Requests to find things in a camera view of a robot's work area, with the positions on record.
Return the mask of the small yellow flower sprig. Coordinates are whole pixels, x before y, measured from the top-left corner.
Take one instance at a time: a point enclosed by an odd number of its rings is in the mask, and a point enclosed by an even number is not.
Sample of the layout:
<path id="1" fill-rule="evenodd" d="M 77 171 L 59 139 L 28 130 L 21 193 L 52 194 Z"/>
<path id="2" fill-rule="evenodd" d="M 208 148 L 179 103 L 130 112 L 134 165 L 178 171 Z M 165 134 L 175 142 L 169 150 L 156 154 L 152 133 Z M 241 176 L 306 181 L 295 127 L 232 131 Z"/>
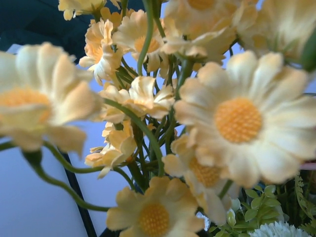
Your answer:
<path id="1" fill-rule="evenodd" d="M 121 2 L 91 12 L 78 66 L 49 42 L 1 52 L 1 150 L 120 237 L 198 237 L 315 163 L 315 1 Z"/>

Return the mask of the blue wrapping paper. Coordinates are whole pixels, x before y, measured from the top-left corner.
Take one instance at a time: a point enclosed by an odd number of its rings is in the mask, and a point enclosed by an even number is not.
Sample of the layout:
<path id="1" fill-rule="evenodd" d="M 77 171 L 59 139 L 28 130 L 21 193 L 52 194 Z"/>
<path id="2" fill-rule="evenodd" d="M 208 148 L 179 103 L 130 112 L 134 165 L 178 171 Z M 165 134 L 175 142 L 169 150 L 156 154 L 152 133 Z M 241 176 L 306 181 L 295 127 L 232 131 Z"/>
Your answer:
<path id="1" fill-rule="evenodd" d="M 50 42 L 80 59 L 85 55 L 85 33 L 91 12 L 107 7 L 113 16 L 122 9 L 120 0 L 2 0 L 0 49 L 14 45 Z"/>

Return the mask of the green white flower bunch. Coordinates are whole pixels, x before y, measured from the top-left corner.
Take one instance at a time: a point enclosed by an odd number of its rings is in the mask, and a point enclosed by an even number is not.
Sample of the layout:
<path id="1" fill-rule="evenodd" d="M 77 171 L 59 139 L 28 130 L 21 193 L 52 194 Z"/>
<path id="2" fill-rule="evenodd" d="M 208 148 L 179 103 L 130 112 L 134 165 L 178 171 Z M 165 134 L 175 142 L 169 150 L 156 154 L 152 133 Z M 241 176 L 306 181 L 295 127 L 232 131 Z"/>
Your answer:
<path id="1" fill-rule="evenodd" d="M 282 185 L 259 183 L 241 189 L 227 212 L 227 223 L 208 219 L 200 237 L 314 237 L 316 235 L 316 172 L 302 170 Z"/>

